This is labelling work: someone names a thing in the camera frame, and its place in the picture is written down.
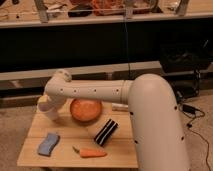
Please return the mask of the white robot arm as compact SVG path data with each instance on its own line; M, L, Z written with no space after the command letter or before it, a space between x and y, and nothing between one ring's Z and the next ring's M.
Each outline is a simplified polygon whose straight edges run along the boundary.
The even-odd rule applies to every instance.
M185 137L175 95L159 75L135 80L75 81L57 70L45 85L46 100L38 110L50 118L68 98L126 104L140 171L190 171Z

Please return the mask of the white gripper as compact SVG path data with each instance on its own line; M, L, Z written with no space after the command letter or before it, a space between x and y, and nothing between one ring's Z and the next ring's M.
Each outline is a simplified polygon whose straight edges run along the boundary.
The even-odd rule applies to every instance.
M59 117L57 109L48 101L46 95L41 96L37 102L37 112L54 121Z

